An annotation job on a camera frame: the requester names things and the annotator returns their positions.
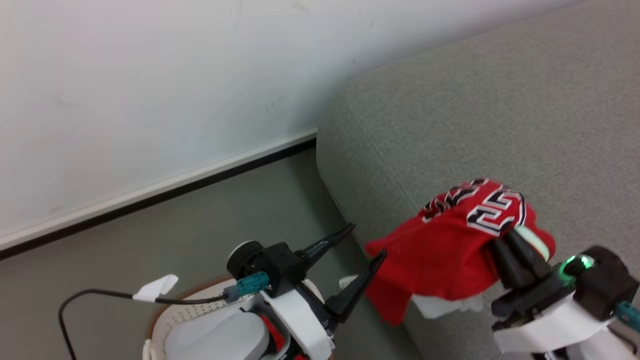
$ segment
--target gray floor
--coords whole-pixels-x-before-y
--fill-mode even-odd
[[[68,359],[56,312],[85,288],[136,292],[151,280],[180,277],[169,295],[223,274],[242,241],[286,241],[292,249],[344,224],[320,180],[315,151],[278,161],[0,261],[0,356]],[[365,266],[353,239],[309,273],[325,294]],[[140,359],[155,305],[87,296],[66,312],[78,358]],[[404,327],[380,324],[366,301],[337,333],[337,359],[418,359]]]

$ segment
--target gray sofa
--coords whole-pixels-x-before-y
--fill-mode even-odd
[[[602,243],[637,275],[640,1],[586,1],[350,82],[319,127],[317,166],[361,244],[486,176],[525,194],[556,259]],[[425,358],[495,359],[494,320],[410,306],[404,325]]]

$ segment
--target white wall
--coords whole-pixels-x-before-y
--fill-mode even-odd
[[[522,3],[0,0],[0,247],[286,142],[350,77]]]

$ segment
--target sofa seam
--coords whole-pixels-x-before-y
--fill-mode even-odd
[[[356,117],[356,115],[353,113],[353,111],[351,111],[351,104],[349,102],[349,95],[347,95],[347,94],[344,94],[344,104],[345,104],[345,106],[347,108],[347,111],[351,115],[351,118],[353,119],[353,122],[360,129],[360,131],[364,134],[367,143],[371,146],[371,148],[373,149],[373,151],[375,152],[377,157],[382,162],[382,165],[384,166],[384,171],[387,173],[387,175],[391,179],[391,181],[394,184],[394,186],[401,192],[401,195],[403,197],[404,203],[407,206],[409,206],[412,209],[414,209],[415,211],[417,211],[419,208],[421,208],[421,206],[418,205],[416,202],[414,202],[413,199],[409,196],[408,192],[406,191],[406,189],[404,189],[404,187],[402,186],[402,184],[400,183],[400,181],[398,180],[396,175],[391,171],[389,165],[387,164],[387,161],[382,156],[382,153],[380,152],[380,150],[378,149],[376,144],[373,141],[371,141],[371,137],[369,137],[369,134],[367,134],[367,131],[365,131],[364,127],[359,123],[358,117]]]

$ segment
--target black baseboard strip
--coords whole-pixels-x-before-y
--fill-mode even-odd
[[[42,245],[46,245],[48,243],[54,242],[56,240],[60,240],[69,235],[73,235],[79,233],[81,231],[87,230],[91,227],[98,226],[100,224],[104,224],[106,222],[112,221],[119,217],[123,217],[125,215],[134,213],[138,210],[142,210],[148,208],[149,206],[153,206],[159,204],[163,201],[167,201],[173,199],[174,197],[178,197],[180,195],[184,195],[186,193],[192,192],[194,190],[201,189],[205,186],[209,186],[211,184],[215,184],[219,181],[226,180],[230,177],[242,174],[243,172],[247,172],[249,170],[253,170],[255,168],[259,168],[261,166],[270,164],[272,162],[282,160],[284,158],[288,158],[289,156],[295,155],[299,152],[303,152],[305,150],[309,150],[316,147],[316,139],[312,139],[303,143],[299,143],[298,145],[294,145],[287,149],[275,152],[271,155],[267,155],[263,158],[256,159],[250,161],[246,164],[240,165],[238,167],[230,168],[229,170],[220,172],[218,174],[206,177],[201,180],[194,181],[192,183],[182,185],[179,188],[175,188],[169,190],[167,192],[163,192],[157,194],[155,196],[149,197],[144,200],[140,200],[138,202],[134,202],[133,204],[123,206],[122,208],[115,209],[108,213],[99,215],[97,217],[85,220],[83,222],[79,222],[78,224],[74,224],[63,229],[53,231],[49,234],[39,236],[35,239],[25,241],[24,243],[20,243],[18,245],[12,246],[8,249],[0,250],[0,260],[4,260],[6,258],[10,258],[12,256],[16,256],[17,254],[22,254],[25,251],[29,251],[35,249],[37,247],[41,247]]]

